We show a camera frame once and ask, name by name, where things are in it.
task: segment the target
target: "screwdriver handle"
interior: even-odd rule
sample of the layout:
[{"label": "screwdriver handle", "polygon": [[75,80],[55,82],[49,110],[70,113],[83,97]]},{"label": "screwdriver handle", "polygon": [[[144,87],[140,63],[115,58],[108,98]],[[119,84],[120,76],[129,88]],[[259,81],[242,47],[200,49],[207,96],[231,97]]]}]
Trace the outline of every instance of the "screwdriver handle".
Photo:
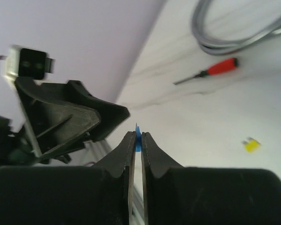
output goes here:
[{"label": "screwdriver handle", "polygon": [[209,75],[214,76],[225,72],[229,72],[233,69],[236,69],[238,66],[238,58],[230,58],[217,64],[214,64],[213,66],[207,69],[207,72]]}]

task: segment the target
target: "blue tip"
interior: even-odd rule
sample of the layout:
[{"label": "blue tip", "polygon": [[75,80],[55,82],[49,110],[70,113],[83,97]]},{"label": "blue tip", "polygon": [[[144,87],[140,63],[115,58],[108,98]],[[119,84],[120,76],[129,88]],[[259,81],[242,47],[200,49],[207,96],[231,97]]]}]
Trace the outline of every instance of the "blue tip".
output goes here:
[{"label": "blue tip", "polygon": [[135,132],[136,132],[136,144],[135,144],[135,151],[141,151],[142,149],[142,144],[141,144],[141,131],[140,127],[136,125],[135,127]]}]

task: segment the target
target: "table surface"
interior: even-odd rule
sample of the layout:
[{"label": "table surface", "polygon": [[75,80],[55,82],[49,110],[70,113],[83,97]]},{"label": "table surface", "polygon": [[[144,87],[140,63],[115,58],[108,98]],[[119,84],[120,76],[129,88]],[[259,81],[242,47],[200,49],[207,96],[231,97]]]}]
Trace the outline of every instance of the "table surface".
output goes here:
[{"label": "table surface", "polygon": [[[229,57],[198,47],[190,32],[196,2],[166,3],[118,99],[131,118],[108,141],[116,147],[137,122],[184,166],[264,168],[281,179],[281,36],[231,55],[240,58],[234,72],[174,86]],[[206,29],[218,38],[243,38],[280,15],[281,0],[215,0]],[[252,153],[243,145],[249,137],[261,144]],[[134,180],[142,192],[140,158]]]}]

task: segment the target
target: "screwdriver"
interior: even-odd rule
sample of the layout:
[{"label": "screwdriver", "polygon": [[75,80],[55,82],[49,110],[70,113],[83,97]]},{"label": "screwdriver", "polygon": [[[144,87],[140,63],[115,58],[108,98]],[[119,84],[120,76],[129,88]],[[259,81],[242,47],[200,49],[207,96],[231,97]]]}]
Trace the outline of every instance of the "screwdriver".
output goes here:
[{"label": "screwdriver", "polygon": [[213,66],[209,67],[206,70],[201,71],[199,74],[197,74],[195,76],[187,77],[183,80],[176,81],[176,82],[174,82],[174,85],[179,85],[179,84],[185,83],[189,80],[196,79],[196,78],[220,75],[222,73],[226,73],[231,70],[234,70],[238,66],[239,66],[238,58],[229,58],[229,59],[226,59],[224,61],[214,64]]}]

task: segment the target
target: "small yellow block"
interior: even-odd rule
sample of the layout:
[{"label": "small yellow block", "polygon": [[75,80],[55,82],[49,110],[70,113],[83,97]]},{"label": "small yellow block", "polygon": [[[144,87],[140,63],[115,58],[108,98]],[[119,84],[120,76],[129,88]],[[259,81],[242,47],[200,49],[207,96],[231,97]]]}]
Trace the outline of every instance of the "small yellow block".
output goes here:
[{"label": "small yellow block", "polygon": [[257,148],[261,146],[261,144],[256,141],[255,139],[249,137],[248,141],[243,142],[244,148],[247,150],[247,152],[254,152]]}]

